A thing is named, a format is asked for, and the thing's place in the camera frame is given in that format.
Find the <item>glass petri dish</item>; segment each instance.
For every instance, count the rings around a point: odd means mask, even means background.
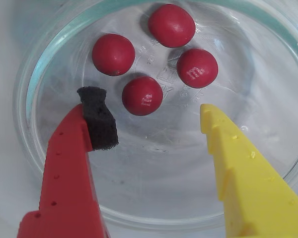
[[[149,33],[150,14],[166,2],[69,2],[51,20],[20,67],[14,121],[38,179],[47,144],[63,117],[79,103],[81,86],[107,90],[120,144],[89,154],[105,219],[130,229],[205,230],[224,225],[212,157],[200,133],[199,107],[222,109],[284,179],[298,179],[298,24],[284,7],[265,0],[172,1],[196,22],[196,34],[169,49]],[[127,37],[136,60],[126,74],[96,70],[91,49],[103,34]],[[186,49],[198,47],[218,61],[215,82],[187,87],[176,73]],[[163,89],[161,107],[146,117],[129,114],[123,87],[138,75]]]

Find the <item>red plastic jaw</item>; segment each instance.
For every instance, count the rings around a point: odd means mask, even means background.
[[[26,214],[17,238],[108,238],[89,166],[92,150],[82,105],[49,140],[39,211]]]

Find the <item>sponge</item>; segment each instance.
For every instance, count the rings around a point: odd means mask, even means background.
[[[106,90],[82,87],[77,92],[93,150],[108,150],[118,145],[116,120],[105,105]]]

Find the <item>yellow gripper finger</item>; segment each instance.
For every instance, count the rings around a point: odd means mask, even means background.
[[[202,104],[201,132],[213,155],[227,237],[298,238],[298,196],[239,128]]]

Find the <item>red m&m candy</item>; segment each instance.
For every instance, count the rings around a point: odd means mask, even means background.
[[[136,116],[145,116],[157,110],[162,102],[160,85],[153,78],[142,76],[130,81],[123,90],[125,108]]]
[[[216,79],[219,69],[211,53],[202,49],[190,49],[180,56],[177,71],[186,85],[203,88]]]
[[[158,8],[150,16],[148,27],[162,45],[170,48],[186,45],[195,33],[195,23],[190,14],[173,4]]]
[[[100,37],[92,51],[95,67],[110,76],[126,73],[132,66],[135,55],[133,44],[127,38],[116,34]]]

